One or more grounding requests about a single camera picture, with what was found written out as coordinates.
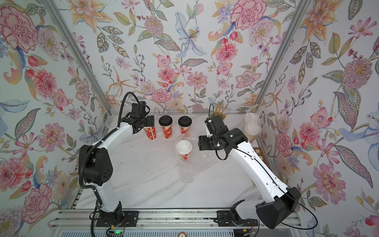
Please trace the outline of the red cup white lid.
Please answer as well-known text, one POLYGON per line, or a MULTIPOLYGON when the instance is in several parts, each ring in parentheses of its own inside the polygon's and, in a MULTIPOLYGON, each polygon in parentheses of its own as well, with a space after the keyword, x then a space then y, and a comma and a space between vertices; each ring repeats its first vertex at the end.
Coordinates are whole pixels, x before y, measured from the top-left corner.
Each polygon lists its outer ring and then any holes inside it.
POLYGON ((179 155, 186 161, 191 154, 192 144, 188 140, 180 140, 176 144, 176 150, 179 155))
POLYGON ((155 140, 157 138, 156 128, 154 126, 144 127, 144 131, 150 140, 155 140))

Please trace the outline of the clear plastic carrier bag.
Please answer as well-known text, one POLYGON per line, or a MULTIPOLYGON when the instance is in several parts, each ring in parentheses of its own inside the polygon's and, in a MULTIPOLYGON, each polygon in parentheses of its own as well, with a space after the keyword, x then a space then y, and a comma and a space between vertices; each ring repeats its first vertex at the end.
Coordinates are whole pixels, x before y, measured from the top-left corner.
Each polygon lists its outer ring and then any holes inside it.
POLYGON ((244 115, 243 133, 250 143, 254 142, 262 134, 260 118, 257 114, 246 113, 244 115))

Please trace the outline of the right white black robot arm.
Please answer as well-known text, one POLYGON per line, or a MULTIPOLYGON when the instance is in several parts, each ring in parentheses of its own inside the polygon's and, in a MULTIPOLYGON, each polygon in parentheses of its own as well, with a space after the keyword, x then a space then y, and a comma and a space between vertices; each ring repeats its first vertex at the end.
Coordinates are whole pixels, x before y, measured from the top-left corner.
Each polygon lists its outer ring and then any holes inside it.
POLYGON ((220 116, 205 120, 206 135, 199 136, 201 151, 225 151, 226 157, 235 159, 258 188, 261 201, 241 201, 231 208, 237 217, 260 220, 274 229, 300 204, 301 193, 290 188, 266 166, 239 128, 228 129, 220 116))

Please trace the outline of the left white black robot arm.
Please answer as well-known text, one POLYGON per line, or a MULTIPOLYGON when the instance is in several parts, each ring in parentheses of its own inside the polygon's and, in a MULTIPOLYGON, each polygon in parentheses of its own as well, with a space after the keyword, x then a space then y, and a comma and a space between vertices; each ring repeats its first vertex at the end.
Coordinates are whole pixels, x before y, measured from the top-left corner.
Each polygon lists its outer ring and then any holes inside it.
POLYGON ((80 148, 80 187, 94 192, 100 216, 106 218, 108 223, 118 224, 124 220, 121 201, 117 199, 111 183, 111 154, 126 138, 154 124, 154 116, 149 112, 146 102, 133 103, 131 112, 119 117, 114 129, 92 145, 80 148))

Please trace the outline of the red cup black lid left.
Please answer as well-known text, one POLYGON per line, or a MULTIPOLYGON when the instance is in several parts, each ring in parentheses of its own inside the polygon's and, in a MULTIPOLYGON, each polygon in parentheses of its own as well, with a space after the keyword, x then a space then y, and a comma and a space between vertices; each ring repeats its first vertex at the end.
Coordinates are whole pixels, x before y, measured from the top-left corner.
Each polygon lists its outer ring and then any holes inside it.
POLYGON ((159 119, 159 125, 161 126, 165 139, 172 137, 172 124, 173 119, 171 116, 161 116, 159 119))

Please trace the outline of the red cup black lid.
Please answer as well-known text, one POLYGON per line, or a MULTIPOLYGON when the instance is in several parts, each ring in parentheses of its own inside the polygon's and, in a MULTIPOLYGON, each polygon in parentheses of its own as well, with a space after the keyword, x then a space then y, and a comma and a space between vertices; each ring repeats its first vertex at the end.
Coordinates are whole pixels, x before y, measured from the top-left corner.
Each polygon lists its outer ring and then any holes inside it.
POLYGON ((171 116, 161 116, 159 119, 159 125, 161 126, 165 139, 172 137, 172 124, 173 119, 171 116))
POLYGON ((192 125, 192 119, 189 116, 181 116, 178 119, 181 134, 185 134, 192 125))

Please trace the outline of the wooden chessboard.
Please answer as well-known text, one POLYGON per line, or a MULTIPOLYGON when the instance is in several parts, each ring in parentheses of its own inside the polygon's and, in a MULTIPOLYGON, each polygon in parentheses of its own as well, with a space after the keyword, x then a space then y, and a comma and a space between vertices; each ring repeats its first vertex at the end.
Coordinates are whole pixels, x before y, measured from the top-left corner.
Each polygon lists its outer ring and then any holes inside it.
POLYGON ((262 150, 262 148, 260 148, 260 147, 254 147, 254 150, 257 153, 257 155, 260 157, 260 159, 265 163, 265 165, 268 168, 270 168, 270 164, 269 164, 268 159, 266 158, 265 153, 262 150))

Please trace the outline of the red cup black lid right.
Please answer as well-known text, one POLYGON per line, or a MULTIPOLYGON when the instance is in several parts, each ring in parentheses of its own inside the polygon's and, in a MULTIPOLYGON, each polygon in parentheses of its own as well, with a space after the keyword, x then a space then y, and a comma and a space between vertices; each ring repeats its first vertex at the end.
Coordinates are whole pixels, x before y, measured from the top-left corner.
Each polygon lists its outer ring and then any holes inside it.
POLYGON ((178 119, 181 134, 185 134, 192 125, 192 119, 189 116, 181 116, 178 119))

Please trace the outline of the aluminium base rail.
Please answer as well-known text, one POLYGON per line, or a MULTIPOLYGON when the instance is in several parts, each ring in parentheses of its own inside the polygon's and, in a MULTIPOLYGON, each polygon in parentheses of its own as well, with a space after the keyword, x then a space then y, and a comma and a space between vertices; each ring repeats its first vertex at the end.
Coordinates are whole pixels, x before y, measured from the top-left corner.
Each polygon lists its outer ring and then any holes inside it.
MULTIPOLYGON (((91 209, 68 209, 58 212, 48 223, 50 229, 89 229, 91 209)), ((229 208, 205 209, 124 209, 126 219, 119 227, 127 229, 251 229, 266 228, 257 218, 232 217, 229 208)))

